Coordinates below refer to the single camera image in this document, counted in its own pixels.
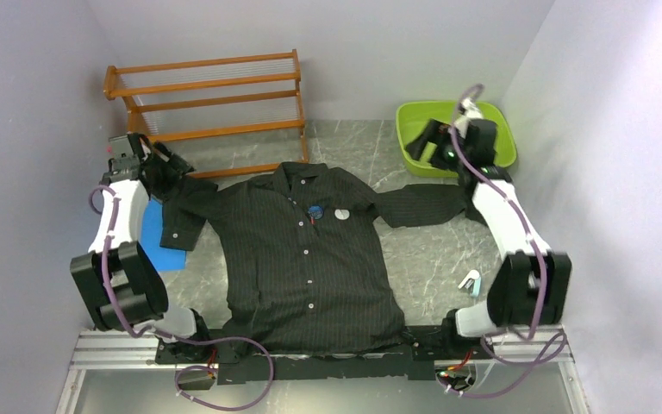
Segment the black pinstriped shirt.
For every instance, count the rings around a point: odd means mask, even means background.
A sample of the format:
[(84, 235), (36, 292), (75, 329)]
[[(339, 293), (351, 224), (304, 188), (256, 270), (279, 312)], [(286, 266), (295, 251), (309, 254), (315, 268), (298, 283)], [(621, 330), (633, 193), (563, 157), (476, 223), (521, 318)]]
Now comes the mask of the black pinstriped shirt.
[[(177, 190), (163, 203), (162, 246), (191, 251), (209, 225), (228, 273), (225, 334), (291, 354), (360, 353), (399, 343), (404, 314), (374, 222), (439, 225), (466, 206), (457, 185), (377, 192), (339, 167), (296, 162), (225, 189), (184, 177)], [(314, 223), (311, 205), (324, 209)], [(338, 220), (335, 209), (350, 217)]]

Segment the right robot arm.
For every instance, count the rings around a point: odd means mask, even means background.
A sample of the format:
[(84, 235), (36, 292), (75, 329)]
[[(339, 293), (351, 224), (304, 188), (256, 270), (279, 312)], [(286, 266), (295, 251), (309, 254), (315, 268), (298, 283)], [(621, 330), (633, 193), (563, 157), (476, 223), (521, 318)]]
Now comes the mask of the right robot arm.
[(420, 160), (426, 147), (434, 146), (431, 166), (457, 173), (466, 216), (488, 227), (502, 258), (486, 299), (456, 310), (455, 325), (440, 333), (440, 348), (452, 358), (470, 350), (473, 338), (502, 328), (527, 325), (535, 332), (542, 324), (557, 324), (565, 308), (571, 260), (535, 231), (509, 173), (494, 163), (496, 140), (497, 125), (490, 120), (464, 118), (449, 125), (431, 119), (405, 147)]

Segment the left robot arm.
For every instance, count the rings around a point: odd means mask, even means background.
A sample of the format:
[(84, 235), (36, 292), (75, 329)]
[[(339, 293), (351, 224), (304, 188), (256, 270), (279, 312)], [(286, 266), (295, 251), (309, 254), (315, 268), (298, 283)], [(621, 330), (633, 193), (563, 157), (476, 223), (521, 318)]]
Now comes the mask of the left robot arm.
[(211, 336), (199, 329), (195, 311), (171, 304), (141, 246), (151, 198), (165, 194), (191, 170), (141, 133), (110, 138), (108, 170), (88, 197), (103, 199), (102, 207), (93, 208), (100, 216), (97, 233), (87, 253), (72, 258), (70, 273), (96, 329), (178, 341), (178, 351), (187, 360), (200, 362), (211, 353)]

